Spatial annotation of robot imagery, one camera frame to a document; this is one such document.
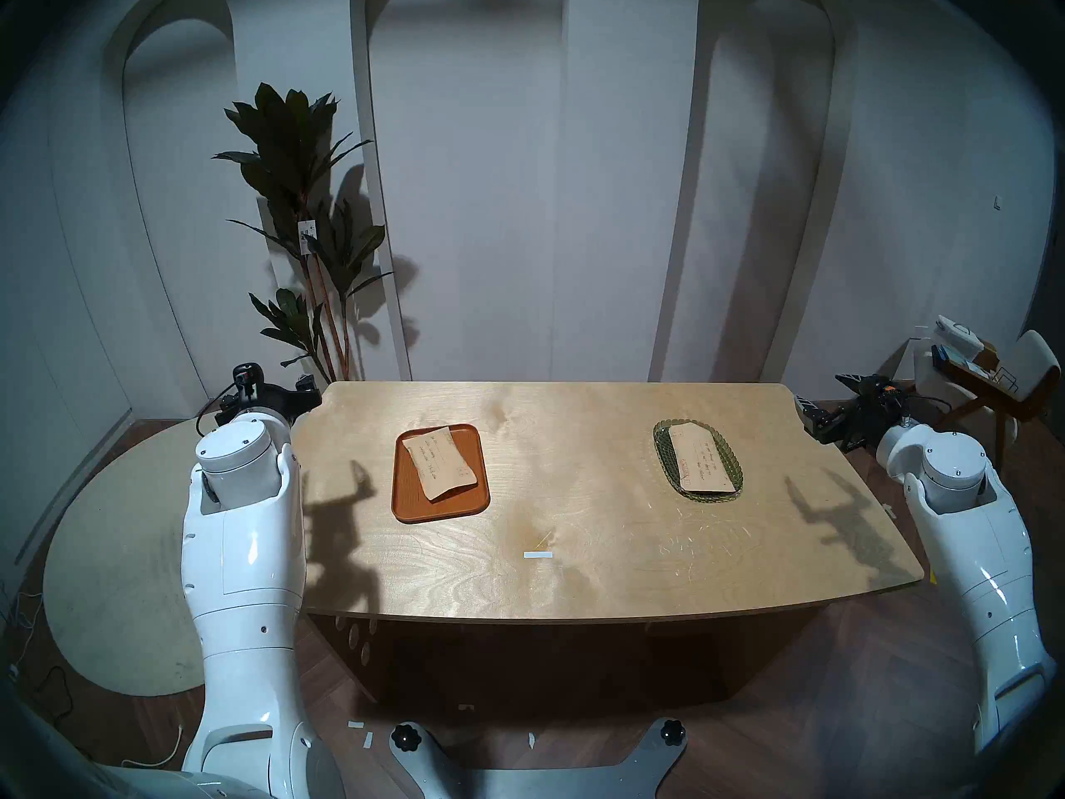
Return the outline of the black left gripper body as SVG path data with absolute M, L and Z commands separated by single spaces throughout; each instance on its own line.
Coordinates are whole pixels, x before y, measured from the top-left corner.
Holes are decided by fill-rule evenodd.
M 231 385 L 232 394 L 225 394 L 220 410 L 215 413 L 215 424 L 222 427 L 244 411 L 271 409 L 292 425 L 299 417 L 310 412 L 310 380 L 298 379 L 296 388 L 245 381 Z

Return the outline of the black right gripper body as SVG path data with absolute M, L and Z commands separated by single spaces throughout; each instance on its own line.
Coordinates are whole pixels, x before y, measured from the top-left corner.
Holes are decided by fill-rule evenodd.
M 854 398 L 834 412 L 828 442 L 843 453 L 875 452 L 885 434 L 904 419 L 904 390 L 890 379 L 871 379 L 869 392 L 853 393 Z

